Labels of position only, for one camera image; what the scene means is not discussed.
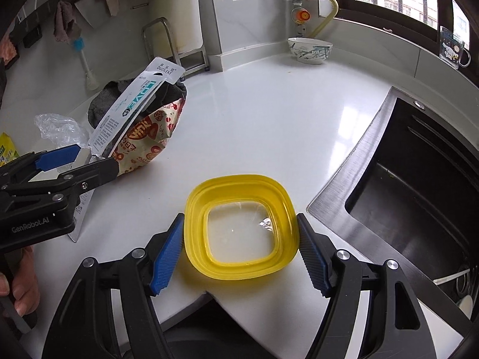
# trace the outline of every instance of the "screw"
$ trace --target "screw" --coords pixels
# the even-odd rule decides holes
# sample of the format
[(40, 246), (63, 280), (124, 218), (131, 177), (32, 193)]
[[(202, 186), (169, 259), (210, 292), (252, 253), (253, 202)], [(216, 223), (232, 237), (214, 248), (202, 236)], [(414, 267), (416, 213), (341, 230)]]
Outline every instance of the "screw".
[(63, 197), (64, 197), (63, 194), (58, 193), (58, 194), (55, 194), (55, 195), (52, 197), (52, 200), (53, 200), (53, 201), (60, 201)]
[(419, 109), (422, 109), (422, 110), (426, 109), (426, 107), (419, 101), (414, 101), (414, 105), (417, 106)]
[(93, 258), (86, 258), (83, 260), (83, 267), (91, 267), (95, 264), (95, 259)]
[(391, 270), (397, 270), (399, 264), (395, 260), (390, 259), (386, 262), (386, 266), (388, 266)]
[(348, 260), (351, 257), (351, 255), (349, 255), (349, 252), (347, 252), (346, 250), (339, 250), (336, 253), (336, 256), (341, 260)]
[(143, 256), (145, 256), (145, 250), (143, 248), (135, 248), (131, 252), (131, 256), (135, 259), (143, 258)]

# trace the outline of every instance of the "bowl with blue pattern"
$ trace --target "bowl with blue pattern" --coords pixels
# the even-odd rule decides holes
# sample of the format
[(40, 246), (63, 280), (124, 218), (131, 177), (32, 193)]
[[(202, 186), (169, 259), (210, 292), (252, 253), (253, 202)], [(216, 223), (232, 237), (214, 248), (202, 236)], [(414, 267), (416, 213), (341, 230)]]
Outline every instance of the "bowl with blue pattern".
[(331, 54), (332, 43), (319, 39), (289, 38), (289, 50), (299, 62), (321, 64)]

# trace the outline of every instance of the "metal rack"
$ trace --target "metal rack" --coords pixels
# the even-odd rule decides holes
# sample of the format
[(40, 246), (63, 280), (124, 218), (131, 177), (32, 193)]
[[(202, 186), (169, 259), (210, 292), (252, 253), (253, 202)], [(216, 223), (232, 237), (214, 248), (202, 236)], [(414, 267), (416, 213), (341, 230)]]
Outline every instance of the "metal rack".
[(146, 30), (148, 28), (150, 28), (151, 26), (154, 26), (157, 23), (163, 24), (163, 26), (165, 28), (166, 36), (168, 37), (169, 47), (172, 50), (173, 61), (176, 64), (178, 64), (179, 66), (183, 66), (181, 64), (181, 59), (182, 58), (186, 58), (188, 56), (201, 53), (202, 60), (203, 60), (202, 62), (193, 63), (190, 66), (188, 66), (188, 65), (183, 66), (183, 67), (186, 68), (186, 71), (185, 71), (184, 75), (180, 78), (180, 81), (184, 81), (184, 78), (185, 78), (186, 75), (195, 73), (196, 71), (200, 71), (201, 69), (204, 69), (204, 71), (209, 71), (208, 56), (207, 56), (206, 49), (204, 48), (204, 44), (199, 49), (194, 49), (194, 50), (191, 50), (191, 51), (188, 51), (188, 52), (182, 52), (181, 54), (178, 53), (178, 48), (176, 47), (175, 39), (172, 36), (171, 25), (170, 25), (168, 19), (166, 19), (166, 17), (159, 17), (158, 19), (150, 21), (150, 23), (148, 23), (147, 25), (145, 25), (141, 29), (141, 37), (143, 38), (143, 44), (145, 45), (145, 50), (148, 54), (148, 58), (149, 58), (150, 62), (155, 58), (155, 55), (153, 54), (153, 50), (150, 49), (150, 46), (148, 44)]

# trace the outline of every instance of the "stainless steel sink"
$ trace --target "stainless steel sink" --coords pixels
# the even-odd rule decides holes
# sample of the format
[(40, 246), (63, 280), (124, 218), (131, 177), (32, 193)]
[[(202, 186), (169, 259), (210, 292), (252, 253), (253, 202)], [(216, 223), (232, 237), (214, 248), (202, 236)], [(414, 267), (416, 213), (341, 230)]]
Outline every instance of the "stainless steel sink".
[(437, 114), (392, 88), (307, 210), (374, 263), (397, 260), (422, 302), (470, 330), (456, 302), (471, 295), (477, 316), (479, 153)]

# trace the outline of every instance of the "human hand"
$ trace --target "human hand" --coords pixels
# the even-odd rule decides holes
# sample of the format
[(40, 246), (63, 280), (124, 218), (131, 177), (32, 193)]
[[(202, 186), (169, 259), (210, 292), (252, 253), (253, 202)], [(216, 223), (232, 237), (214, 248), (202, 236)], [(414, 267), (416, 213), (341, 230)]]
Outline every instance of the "human hand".
[[(34, 269), (33, 247), (28, 246), (22, 249), (23, 256), (20, 261), (15, 277), (11, 285), (15, 297), (15, 310), (20, 316), (32, 313), (40, 302), (40, 291), (38, 279)], [(4, 297), (10, 293), (10, 285), (7, 278), (0, 273), (0, 296)]]

